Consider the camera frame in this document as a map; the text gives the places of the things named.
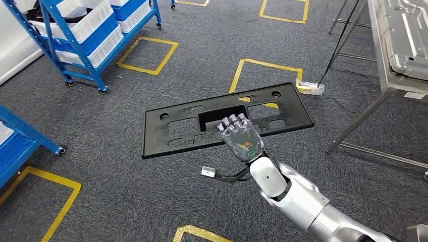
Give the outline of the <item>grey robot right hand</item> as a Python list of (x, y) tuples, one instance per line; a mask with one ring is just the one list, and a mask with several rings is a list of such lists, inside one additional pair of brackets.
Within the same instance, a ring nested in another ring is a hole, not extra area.
[(250, 162), (265, 151), (259, 132), (243, 113), (223, 118), (217, 128), (220, 138), (241, 162)]

